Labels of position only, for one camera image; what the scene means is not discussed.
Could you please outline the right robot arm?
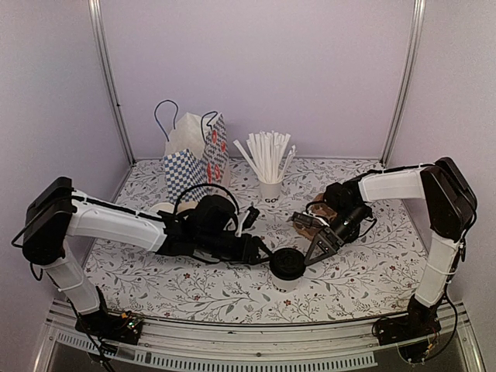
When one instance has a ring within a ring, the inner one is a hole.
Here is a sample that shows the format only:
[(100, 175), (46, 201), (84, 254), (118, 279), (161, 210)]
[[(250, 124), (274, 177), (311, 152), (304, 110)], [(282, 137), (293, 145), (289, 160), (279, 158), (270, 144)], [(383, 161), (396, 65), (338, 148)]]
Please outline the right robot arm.
[(465, 259), (466, 235), (477, 220), (477, 198), (459, 168), (449, 157), (432, 164), (369, 170), (343, 183), (327, 186), (322, 204), (336, 217), (331, 222), (303, 214), (302, 225), (317, 228), (305, 256), (305, 265), (313, 265), (338, 252), (359, 236), (360, 224), (372, 216), (371, 202), (389, 199), (425, 201), (432, 232), (427, 263), (408, 303), (408, 315), (401, 331), (416, 338), (435, 317), (446, 289)]

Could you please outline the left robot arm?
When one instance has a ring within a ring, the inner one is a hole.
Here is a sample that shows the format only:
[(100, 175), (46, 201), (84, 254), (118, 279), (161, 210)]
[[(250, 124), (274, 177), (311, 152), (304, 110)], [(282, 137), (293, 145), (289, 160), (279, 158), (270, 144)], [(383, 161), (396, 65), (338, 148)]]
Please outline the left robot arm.
[(46, 272), (73, 304), (76, 313), (98, 336), (115, 330), (105, 300), (74, 258), (69, 236), (126, 243), (166, 257), (190, 257), (204, 264), (229, 262), (257, 265), (272, 252), (247, 232), (259, 212), (245, 214), (223, 186), (194, 207), (143, 212), (88, 196), (68, 177), (57, 178), (26, 210), (24, 227), (12, 239), (32, 264)]

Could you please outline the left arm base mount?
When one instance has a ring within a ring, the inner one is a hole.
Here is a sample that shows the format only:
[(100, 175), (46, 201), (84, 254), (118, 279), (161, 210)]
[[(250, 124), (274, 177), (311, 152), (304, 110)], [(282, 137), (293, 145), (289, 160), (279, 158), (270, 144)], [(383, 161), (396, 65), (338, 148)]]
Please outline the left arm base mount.
[(100, 339), (137, 345), (143, 328), (143, 318), (131, 311), (118, 315), (109, 313), (102, 291), (97, 289), (100, 306), (88, 315), (77, 314), (75, 329)]

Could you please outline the white paper coffee cup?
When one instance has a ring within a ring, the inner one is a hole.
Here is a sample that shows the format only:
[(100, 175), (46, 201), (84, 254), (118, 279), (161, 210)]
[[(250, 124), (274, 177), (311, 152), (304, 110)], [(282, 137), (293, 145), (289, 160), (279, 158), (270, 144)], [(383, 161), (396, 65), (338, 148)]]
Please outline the white paper coffee cup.
[(298, 288), (298, 285), (301, 283), (301, 278), (298, 277), (293, 280), (285, 280), (280, 279), (275, 275), (271, 275), (271, 281), (274, 288), (280, 293), (289, 293)]

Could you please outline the black plastic cup lid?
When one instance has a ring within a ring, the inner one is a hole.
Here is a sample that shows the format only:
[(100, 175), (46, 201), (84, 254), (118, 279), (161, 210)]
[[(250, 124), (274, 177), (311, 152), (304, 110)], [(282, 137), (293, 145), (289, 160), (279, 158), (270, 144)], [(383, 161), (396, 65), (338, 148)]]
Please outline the black plastic cup lid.
[(305, 272), (305, 256), (294, 248), (281, 248), (270, 256), (269, 267), (275, 277), (293, 281)]

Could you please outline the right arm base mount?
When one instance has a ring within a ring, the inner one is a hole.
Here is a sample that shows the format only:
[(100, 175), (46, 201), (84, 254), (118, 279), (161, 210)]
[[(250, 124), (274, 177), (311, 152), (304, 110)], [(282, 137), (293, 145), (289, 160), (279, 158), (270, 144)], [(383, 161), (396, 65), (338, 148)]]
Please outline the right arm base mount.
[(400, 356), (409, 363), (421, 363), (428, 359), (437, 344), (441, 325), (437, 317), (439, 303), (425, 307), (414, 298), (407, 308), (407, 314), (395, 318), (379, 318), (372, 326), (372, 334), (381, 346), (421, 338), (399, 348)]

